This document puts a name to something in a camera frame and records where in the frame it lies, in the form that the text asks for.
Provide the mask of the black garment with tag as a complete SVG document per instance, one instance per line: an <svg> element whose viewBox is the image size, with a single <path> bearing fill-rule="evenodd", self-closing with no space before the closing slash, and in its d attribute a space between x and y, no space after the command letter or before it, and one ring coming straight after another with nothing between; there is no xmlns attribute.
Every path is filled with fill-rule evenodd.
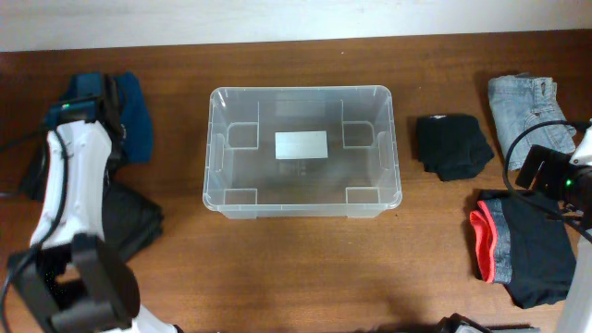
<svg viewBox="0 0 592 333"><path fill-rule="evenodd" d="M70 240L10 257L10 284L41 318L98 314L133 317L140 293L126 262L162 234L161 207L128 187L107 186L102 206L105 235L76 231Z"/></svg>

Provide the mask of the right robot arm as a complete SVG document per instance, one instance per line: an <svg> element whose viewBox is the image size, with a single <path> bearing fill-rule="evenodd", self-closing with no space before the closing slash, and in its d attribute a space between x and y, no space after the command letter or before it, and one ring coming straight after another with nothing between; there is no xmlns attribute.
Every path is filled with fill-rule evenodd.
<svg viewBox="0 0 592 333"><path fill-rule="evenodd" d="M583 333L591 330L591 122L567 120L545 121L526 129L512 142L507 155L531 132L551 126L568 126L583 134L571 155L534 145L529 151L515 184L539 192L563 204L548 209L517 191L508 180L505 165L503 181L520 201L543 212L547 219L560 222L576 231L576 268L573 282L557 321L557 332Z"/></svg>

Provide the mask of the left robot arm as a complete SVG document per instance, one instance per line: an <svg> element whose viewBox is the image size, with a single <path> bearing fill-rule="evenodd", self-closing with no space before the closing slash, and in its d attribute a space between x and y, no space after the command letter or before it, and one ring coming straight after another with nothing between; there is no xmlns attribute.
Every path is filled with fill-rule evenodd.
<svg viewBox="0 0 592 333"><path fill-rule="evenodd" d="M105 241L110 175L150 160L153 123L138 78L77 74L43 120L43 210L30 247L9 256L14 288L45 332L177 332L141 304L138 282Z"/></svg>

